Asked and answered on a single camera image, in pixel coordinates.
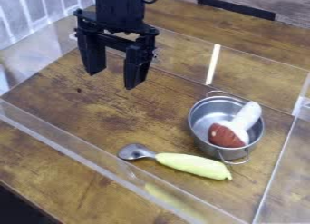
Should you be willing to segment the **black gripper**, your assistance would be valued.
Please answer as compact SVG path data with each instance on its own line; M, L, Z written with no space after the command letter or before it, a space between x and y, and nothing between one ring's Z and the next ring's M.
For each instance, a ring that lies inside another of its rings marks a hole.
M136 88L146 79L158 30L142 21L121 22L113 17L100 21L93 11L77 9L73 15L77 18L74 33L86 73L94 75L105 69L105 46L125 50L124 88Z

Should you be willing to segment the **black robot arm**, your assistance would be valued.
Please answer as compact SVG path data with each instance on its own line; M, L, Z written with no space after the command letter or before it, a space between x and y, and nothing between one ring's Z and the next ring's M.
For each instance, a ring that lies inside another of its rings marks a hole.
M106 68L105 49L125 53L122 81L126 90L141 84L153 58L158 30L144 23L145 4L157 0L96 0L96 11L76 9L74 37L89 75Z

